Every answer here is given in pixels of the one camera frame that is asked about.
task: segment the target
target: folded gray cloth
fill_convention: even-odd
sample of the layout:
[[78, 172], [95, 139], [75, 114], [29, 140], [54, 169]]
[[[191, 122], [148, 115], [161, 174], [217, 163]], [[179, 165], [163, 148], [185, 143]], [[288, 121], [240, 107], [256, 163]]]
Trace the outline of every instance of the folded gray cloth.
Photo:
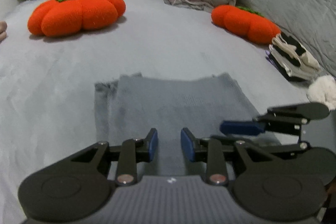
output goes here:
[[[157, 129], [157, 154], [152, 163], [138, 164], [140, 176], [202, 174], [204, 164], [190, 163], [183, 155], [181, 129], [188, 127], [198, 138], [223, 135], [219, 126], [224, 119], [244, 121], [258, 115], [228, 74], [196, 81], [122, 76], [95, 89], [97, 140], [120, 145]], [[273, 133], [258, 139], [278, 143]]]

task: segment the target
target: gray gripper base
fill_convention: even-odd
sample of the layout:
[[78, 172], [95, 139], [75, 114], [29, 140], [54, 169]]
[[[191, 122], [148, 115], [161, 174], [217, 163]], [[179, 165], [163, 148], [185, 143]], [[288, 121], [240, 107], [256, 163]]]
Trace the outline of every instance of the gray gripper base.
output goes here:
[[[286, 224], [317, 224], [315, 217]], [[29, 220], [26, 224], [42, 224]], [[69, 224], [280, 224], [242, 209], [222, 186], [200, 176], [144, 176], [118, 188], [97, 213]]]

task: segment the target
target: orange pumpkin plush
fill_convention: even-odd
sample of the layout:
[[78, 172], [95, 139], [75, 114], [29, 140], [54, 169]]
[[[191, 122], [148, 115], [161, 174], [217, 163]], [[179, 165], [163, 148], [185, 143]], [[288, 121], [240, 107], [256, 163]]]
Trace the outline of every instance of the orange pumpkin plush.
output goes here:
[[214, 24], [257, 44], [272, 44], [272, 38], [281, 30], [262, 16], [230, 5], [221, 5], [212, 10]]
[[28, 20], [34, 35], [59, 37], [96, 30], [117, 21], [126, 10], [123, 0], [48, 0]]

